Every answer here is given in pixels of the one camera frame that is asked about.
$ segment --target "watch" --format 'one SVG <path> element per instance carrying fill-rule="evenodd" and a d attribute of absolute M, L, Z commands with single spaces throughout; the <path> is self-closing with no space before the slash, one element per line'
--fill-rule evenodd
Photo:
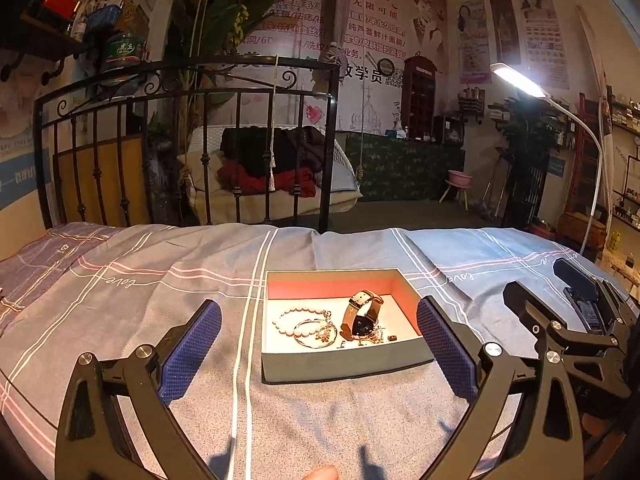
<path fill-rule="evenodd" d="M 371 304 L 367 313 L 364 316 L 358 316 L 358 311 L 367 303 Z M 378 323 L 378 314 L 383 303 L 383 299 L 370 290 L 361 290 L 351 296 L 342 318 L 340 335 L 348 341 L 369 335 Z"/>

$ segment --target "wooden stool leg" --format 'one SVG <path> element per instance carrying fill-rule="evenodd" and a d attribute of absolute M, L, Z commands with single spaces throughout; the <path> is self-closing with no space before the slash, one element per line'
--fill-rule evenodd
<path fill-rule="evenodd" d="M 451 184 L 449 184 L 447 186 L 447 190 L 444 192 L 444 194 L 440 197 L 440 200 L 438 200 L 438 204 L 441 204 L 442 201 L 444 200 L 444 197 L 446 197 L 447 193 L 449 192 L 449 189 L 451 189 Z"/>

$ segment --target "red cloth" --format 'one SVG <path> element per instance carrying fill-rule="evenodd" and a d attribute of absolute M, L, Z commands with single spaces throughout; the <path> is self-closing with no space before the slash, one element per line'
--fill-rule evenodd
<path fill-rule="evenodd" d="M 314 174 L 312 171 L 309 168 L 302 167 L 299 170 L 299 176 L 300 196 L 302 198 L 316 196 L 316 183 L 314 182 Z M 233 189 L 236 185 L 236 161 L 226 161 L 222 168 L 218 170 L 218 177 L 223 186 L 227 189 Z M 293 194 L 296 170 L 275 173 L 273 179 L 276 191 L 281 189 Z M 249 176 L 242 164 L 238 164 L 238 182 L 243 194 L 264 193 L 266 186 L 269 185 L 268 177 L 255 178 Z"/>

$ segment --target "screw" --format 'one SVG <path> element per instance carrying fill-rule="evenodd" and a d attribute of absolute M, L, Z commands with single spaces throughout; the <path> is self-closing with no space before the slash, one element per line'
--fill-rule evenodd
<path fill-rule="evenodd" d="M 93 358 L 94 357 L 91 354 L 89 354 L 89 352 L 85 352 L 78 358 L 78 364 L 82 366 L 87 365 L 91 362 Z"/>
<path fill-rule="evenodd" d="M 136 348 L 136 357 L 139 357 L 141 359 L 145 359 L 147 357 L 149 357 L 151 355 L 151 352 L 153 352 L 154 349 L 152 348 L 151 345 L 142 345 L 139 346 L 138 348 Z"/>
<path fill-rule="evenodd" d="M 549 350 L 549 352 L 546 353 L 546 360 L 550 363 L 558 364 L 560 362 L 560 354 L 553 350 Z"/>
<path fill-rule="evenodd" d="M 502 348 L 498 343 L 487 343 L 484 345 L 484 351 L 492 357 L 498 357 L 502 353 Z"/>

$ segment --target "lamp head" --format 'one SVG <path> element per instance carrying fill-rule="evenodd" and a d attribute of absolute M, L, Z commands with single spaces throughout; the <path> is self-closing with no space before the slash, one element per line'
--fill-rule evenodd
<path fill-rule="evenodd" d="M 517 70 L 511 68 L 509 65 L 504 63 L 493 63 L 491 65 L 491 72 L 532 97 L 544 100 L 551 99 L 551 95 L 549 95 L 545 89 L 534 83 L 528 77 L 522 75 Z"/>

